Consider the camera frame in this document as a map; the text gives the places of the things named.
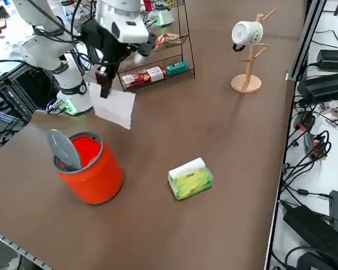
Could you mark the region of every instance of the teal package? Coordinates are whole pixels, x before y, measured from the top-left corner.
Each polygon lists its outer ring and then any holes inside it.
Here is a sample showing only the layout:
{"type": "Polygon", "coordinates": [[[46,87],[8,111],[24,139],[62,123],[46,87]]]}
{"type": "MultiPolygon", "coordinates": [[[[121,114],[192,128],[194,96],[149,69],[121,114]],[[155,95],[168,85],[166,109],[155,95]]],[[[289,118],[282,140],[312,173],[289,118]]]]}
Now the teal package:
{"type": "Polygon", "coordinates": [[[166,67],[167,74],[170,76],[177,75],[185,72],[188,69],[188,64],[186,62],[178,62],[174,65],[166,67]]]}

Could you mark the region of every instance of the tissue box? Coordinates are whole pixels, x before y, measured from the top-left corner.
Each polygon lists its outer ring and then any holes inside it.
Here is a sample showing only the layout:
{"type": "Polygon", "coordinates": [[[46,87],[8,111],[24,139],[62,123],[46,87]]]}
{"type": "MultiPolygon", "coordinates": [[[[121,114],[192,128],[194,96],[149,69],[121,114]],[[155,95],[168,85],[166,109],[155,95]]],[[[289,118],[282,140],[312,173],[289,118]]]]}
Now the tissue box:
{"type": "Polygon", "coordinates": [[[177,200],[191,197],[212,186],[213,175],[201,158],[169,171],[169,185],[177,200]]]}

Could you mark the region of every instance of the white mug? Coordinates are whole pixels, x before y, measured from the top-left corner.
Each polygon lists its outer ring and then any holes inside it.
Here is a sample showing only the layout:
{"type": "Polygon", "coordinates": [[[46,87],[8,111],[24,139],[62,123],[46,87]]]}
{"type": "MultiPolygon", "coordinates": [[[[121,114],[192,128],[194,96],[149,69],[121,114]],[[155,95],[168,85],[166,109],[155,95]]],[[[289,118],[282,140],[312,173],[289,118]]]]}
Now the white mug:
{"type": "Polygon", "coordinates": [[[257,21],[240,21],[232,30],[232,40],[237,45],[257,45],[263,37],[263,26],[257,21]]]}

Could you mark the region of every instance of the red package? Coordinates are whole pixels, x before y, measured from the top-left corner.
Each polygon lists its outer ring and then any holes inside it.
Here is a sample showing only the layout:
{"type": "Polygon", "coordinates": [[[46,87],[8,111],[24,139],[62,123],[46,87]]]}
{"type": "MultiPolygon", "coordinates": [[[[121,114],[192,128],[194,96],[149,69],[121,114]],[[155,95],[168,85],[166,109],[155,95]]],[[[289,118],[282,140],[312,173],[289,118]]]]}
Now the red package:
{"type": "Polygon", "coordinates": [[[124,82],[126,88],[131,88],[134,86],[141,86],[143,84],[162,80],[165,78],[166,75],[167,71],[163,68],[162,65],[159,65],[150,69],[144,69],[134,72],[130,75],[122,76],[121,79],[124,82]]]}
{"type": "Polygon", "coordinates": [[[149,11],[153,11],[153,7],[152,7],[152,2],[151,0],[144,0],[144,6],[145,6],[145,11],[149,12],[149,11]]]}

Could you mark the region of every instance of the paper sheet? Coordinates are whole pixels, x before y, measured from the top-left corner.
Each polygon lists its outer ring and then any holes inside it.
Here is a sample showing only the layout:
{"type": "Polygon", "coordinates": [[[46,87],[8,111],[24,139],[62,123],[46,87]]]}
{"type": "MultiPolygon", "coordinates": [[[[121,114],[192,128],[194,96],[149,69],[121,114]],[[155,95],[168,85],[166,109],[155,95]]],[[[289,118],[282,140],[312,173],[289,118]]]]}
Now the paper sheet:
{"type": "Polygon", "coordinates": [[[101,86],[90,83],[90,98],[95,114],[105,120],[130,129],[135,94],[112,90],[108,98],[100,97],[101,86]]]}

